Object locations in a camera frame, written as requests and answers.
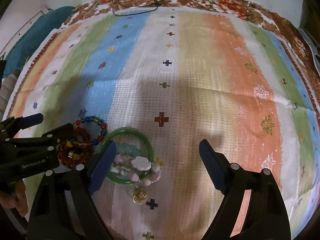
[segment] teal fabric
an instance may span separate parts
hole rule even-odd
[[[5,58],[7,65],[3,78],[9,76],[16,69],[22,70],[27,57],[31,57],[48,34],[53,29],[58,29],[72,15],[73,9],[72,6],[64,6],[42,15],[8,53]]]

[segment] finger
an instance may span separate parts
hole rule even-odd
[[[17,201],[16,209],[18,210],[20,216],[24,217],[28,213],[27,198],[22,198]]]
[[[14,208],[16,206],[16,200],[13,196],[0,191],[0,204],[3,208]]]
[[[15,184],[15,192],[18,199],[26,198],[26,186],[23,180],[19,180]]]

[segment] colorful beaded bracelet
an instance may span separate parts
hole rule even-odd
[[[98,145],[99,142],[104,140],[104,137],[108,134],[108,124],[106,124],[104,122],[103,119],[96,117],[96,116],[87,116],[87,117],[83,117],[80,120],[77,120],[74,123],[74,129],[76,129],[78,126],[80,126],[82,123],[86,123],[86,122],[95,122],[96,124],[98,124],[101,127],[101,131],[100,131],[100,135],[93,139],[90,143],[78,143],[76,138],[71,138],[70,140],[67,140],[67,146],[68,147],[72,147],[73,145],[79,145],[79,146],[86,146],[86,145]]]

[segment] black cable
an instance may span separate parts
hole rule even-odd
[[[113,15],[115,16],[130,16],[130,15],[137,15],[137,14],[143,14],[143,13],[148,13],[148,12],[153,12],[155,10],[158,9],[159,6],[161,6],[161,2],[163,1],[166,1],[166,0],[155,0],[154,3],[152,4],[149,4],[149,5],[142,5],[142,6],[126,6],[126,5],[123,5],[120,3],[119,0],[115,0],[115,2],[113,3],[113,6],[112,6],[112,13]],[[116,2],[118,2],[119,5],[123,6],[123,7],[127,7],[127,8],[131,8],[131,7],[139,7],[139,8],[143,8],[143,7],[150,7],[152,5],[156,6],[155,9],[153,10],[149,10],[149,11],[143,11],[143,12],[139,12],[139,13],[131,13],[131,14],[115,14],[115,11],[114,11],[114,7],[116,5]]]

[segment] bed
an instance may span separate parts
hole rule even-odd
[[[95,115],[148,138],[162,175],[147,204],[107,178],[93,196],[115,239],[202,238],[222,200],[204,138],[244,169],[272,171],[294,238],[319,204],[315,66],[290,22],[247,0],[94,0],[30,57],[4,118],[44,115],[19,137]],[[42,176],[25,179],[29,206]]]

